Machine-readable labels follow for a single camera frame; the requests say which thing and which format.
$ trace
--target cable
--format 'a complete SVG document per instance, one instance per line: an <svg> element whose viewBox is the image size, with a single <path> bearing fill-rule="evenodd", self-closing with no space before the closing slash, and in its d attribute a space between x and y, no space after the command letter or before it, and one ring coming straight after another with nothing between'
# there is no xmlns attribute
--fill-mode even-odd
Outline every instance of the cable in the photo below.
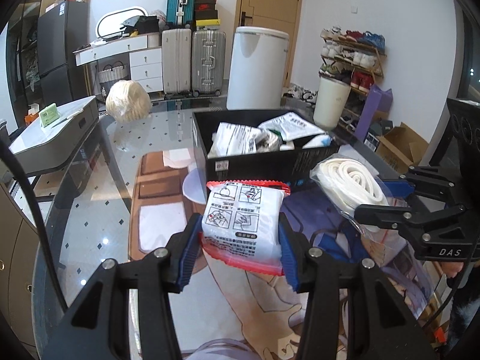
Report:
<svg viewBox="0 0 480 360"><path fill-rule="evenodd" d="M356 160L331 158L312 172L330 200L352 217L360 204L388 205L377 181Z"/></svg>
<svg viewBox="0 0 480 360"><path fill-rule="evenodd" d="M468 270L468 267L472 261L472 258L473 258L473 255L475 253L475 251L477 250L477 244L478 242L480 242L480 228L478 229L478 235L477 235L477 238L472 246L472 250L470 251L470 254L469 256L466 258L465 260L465 263L463 265L463 269L462 269L462 272L460 273L460 275L457 277L457 280L455 280L455 284L453 285L452 287L452 290L450 291L450 293L448 294L447 296L447 299L445 299L445 302L442 303L442 305L438 308L438 310L435 312L435 314L433 314L429 319L428 321L426 322L425 325L423 325L422 329L423 330L426 330L427 327L429 327L433 321L435 321L437 319L437 317L443 312L443 310L445 309L445 307L447 307L447 304L450 302L450 300L452 300L453 296L455 295L455 292L457 292L458 290L458 287L460 286L460 283L462 282L467 270Z"/></svg>
<svg viewBox="0 0 480 360"><path fill-rule="evenodd" d="M22 166L18 162L15 155L10 151L10 149L0 140L0 160L9 168L9 171L13 177L17 180L18 184L23 190L25 199L28 203L28 206L32 212L33 220L35 226L37 227L38 239L40 241L40 247L42 248L43 255L45 257L46 269L49 272L50 279L52 281L53 290L55 295L58 298L60 306L63 312L66 312L68 309L65 297L63 296L62 288L60 287L60 282L55 273L55 265L53 263L53 257L50 250L49 238L47 236L47 231L45 230L45 223L43 222L42 213L37 202L37 197L33 191L30 182L23 170Z"/></svg>

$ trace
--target ball of yarn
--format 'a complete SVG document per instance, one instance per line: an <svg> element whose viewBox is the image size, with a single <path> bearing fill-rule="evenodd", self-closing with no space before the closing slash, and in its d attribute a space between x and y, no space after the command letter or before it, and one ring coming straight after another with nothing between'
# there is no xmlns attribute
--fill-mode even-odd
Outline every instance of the ball of yarn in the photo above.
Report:
<svg viewBox="0 0 480 360"><path fill-rule="evenodd" d="M106 111L118 122L130 122L148 116L152 102L136 81L118 81L106 98Z"/></svg>

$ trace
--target suitcase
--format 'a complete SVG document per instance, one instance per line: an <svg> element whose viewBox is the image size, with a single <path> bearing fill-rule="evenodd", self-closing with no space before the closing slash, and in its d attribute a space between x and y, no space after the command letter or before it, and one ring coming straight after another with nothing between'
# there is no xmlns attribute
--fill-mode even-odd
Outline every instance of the suitcase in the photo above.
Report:
<svg viewBox="0 0 480 360"><path fill-rule="evenodd" d="M195 0L168 0L166 24L169 28L192 28Z"/></svg>
<svg viewBox="0 0 480 360"><path fill-rule="evenodd" d="M162 33L163 91L190 92L191 30L167 30Z"/></svg>
<svg viewBox="0 0 480 360"><path fill-rule="evenodd" d="M227 36L222 31L196 31L192 39L191 86L193 95L221 94Z"/></svg>

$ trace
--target drawer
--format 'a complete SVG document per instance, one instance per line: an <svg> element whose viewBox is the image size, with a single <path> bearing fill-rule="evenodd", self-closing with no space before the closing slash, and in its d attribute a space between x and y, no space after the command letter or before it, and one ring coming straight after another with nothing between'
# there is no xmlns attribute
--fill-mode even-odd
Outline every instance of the drawer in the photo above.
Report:
<svg viewBox="0 0 480 360"><path fill-rule="evenodd" d="M162 64L144 64L130 67L132 81L162 77Z"/></svg>
<svg viewBox="0 0 480 360"><path fill-rule="evenodd" d="M162 63L162 49L146 49L130 53L130 66Z"/></svg>
<svg viewBox="0 0 480 360"><path fill-rule="evenodd" d="M77 65L84 65L109 56L146 49L147 45L147 35L114 40L113 42L76 53L76 63Z"/></svg>
<svg viewBox="0 0 480 360"><path fill-rule="evenodd" d="M32 326L32 280L38 236L27 220L22 222L13 251L8 288L10 324L18 339L35 346Z"/></svg>
<svg viewBox="0 0 480 360"><path fill-rule="evenodd" d="M146 92L161 92L163 90L163 79L161 77L155 79L141 79L138 83L143 86Z"/></svg>

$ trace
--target white bucket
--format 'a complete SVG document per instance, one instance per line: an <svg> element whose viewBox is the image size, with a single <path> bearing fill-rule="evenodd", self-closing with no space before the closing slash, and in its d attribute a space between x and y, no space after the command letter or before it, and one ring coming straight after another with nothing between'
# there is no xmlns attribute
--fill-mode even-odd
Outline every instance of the white bucket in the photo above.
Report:
<svg viewBox="0 0 480 360"><path fill-rule="evenodd" d="M238 27L233 41L226 108L279 108L289 35L270 28Z"/></svg>
<svg viewBox="0 0 480 360"><path fill-rule="evenodd" d="M315 124L326 131L333 130L342 116L349 94L350 85L322 76L313 114Z"/></svg>

